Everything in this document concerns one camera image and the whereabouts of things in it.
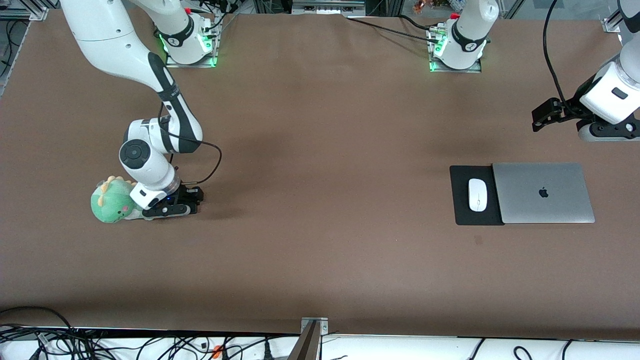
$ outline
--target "green plush toy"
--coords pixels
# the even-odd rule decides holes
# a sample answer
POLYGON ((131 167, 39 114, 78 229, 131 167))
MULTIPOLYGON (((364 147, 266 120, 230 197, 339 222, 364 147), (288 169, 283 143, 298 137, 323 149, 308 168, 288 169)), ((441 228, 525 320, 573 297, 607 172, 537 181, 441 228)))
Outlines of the green plush toy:
POLYGON ((109 176, 107 181, 98 184, 91 195, 91 210, 101 222, 114 223, 122 219, 144 218, 142 208, 129 196, 136 183, 124 181, 122 176, 109 176))

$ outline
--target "black mouse pad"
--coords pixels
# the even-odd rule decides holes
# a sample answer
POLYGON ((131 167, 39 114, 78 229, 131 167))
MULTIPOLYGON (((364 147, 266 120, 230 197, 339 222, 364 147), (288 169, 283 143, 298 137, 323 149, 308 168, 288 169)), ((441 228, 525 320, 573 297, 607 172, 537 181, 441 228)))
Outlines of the black mouse pad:
POLYGON ((449 167, 453 208, 458 225, 504 225, 500 215, 498 194, 495 189, 493 169, 488 167, 471 167, 454 165, 449 167), (469 180, 480 179, 486 183, 486 209, 476 212, 469 209, 469 180))

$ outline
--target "silver laptop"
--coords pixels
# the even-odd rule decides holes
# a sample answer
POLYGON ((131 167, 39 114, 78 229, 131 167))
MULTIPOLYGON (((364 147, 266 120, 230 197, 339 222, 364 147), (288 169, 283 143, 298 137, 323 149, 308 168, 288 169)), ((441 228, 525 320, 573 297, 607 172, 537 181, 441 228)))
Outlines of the silver laptop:
POLYGON ((595 222, 578 163, 494 163, 505 224, 595 222))

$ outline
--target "brown table surface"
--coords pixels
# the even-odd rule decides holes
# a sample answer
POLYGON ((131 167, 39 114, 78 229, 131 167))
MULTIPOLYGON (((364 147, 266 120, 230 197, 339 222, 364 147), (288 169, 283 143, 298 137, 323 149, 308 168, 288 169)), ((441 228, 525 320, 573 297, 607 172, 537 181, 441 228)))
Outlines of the brown table surface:
MULTIPOLYGON (((483 73, 445 74, 419 40, 340 15, 240 15, 217 68, 172 69, 224 151, 199 214, 102 224, 90 194, 126 175, 122 134, 159 101, 93 68, 51 12, 0 107, 0 305, 77 326, 295 332, 327 316, 343 333, 640 338, 638 144, 531 131, 556 95, 541 29, 498 21, 483 73), (457 226, 449 166, 498 161, 580 162, 596 223, 457 226)), ((549 43, 569 96, 620 48, 596 21, 553 22, 549 43)), ((175 164, 189 181, 214 160, 175 164)))

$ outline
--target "robotic arm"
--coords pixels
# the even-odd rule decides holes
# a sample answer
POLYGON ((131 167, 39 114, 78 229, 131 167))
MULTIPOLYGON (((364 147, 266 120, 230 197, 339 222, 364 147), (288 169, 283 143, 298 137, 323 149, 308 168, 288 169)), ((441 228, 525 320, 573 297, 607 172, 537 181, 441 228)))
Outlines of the robotic arm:
MULTIPOLYGON (((154 20, 175 60, 193 63, 211 51, 202 40, 210 22, 187 14, 179 0, 134 2, 154 20)), ((107 74, 149 86, 169 113, 135 120, 125 132, 120 162, 138 182, 131 198, 149 218, 195 213, 200 189, 185 188, 164 154, 194 152, 202 129, 162 59, 140 42, 121 0, 62 0, 61 5, 86 59, 107 74), (154 208, 160 202, 162 208, 154 208)))
POLYGON ((482 57, 486 36, 499 13, 495 0, 467 1, 458 19, 445 22, 446 41, 436 47, 434 56, 452 69, 468 69, 482 57))
POLYGON ((634 116, 640 108, 640 2, 618 0, 618 8, 633 39, 566 103, 553 97, 532 111, 533 131, 577 119, 585 141, 640 140, 640 120, 634 116))

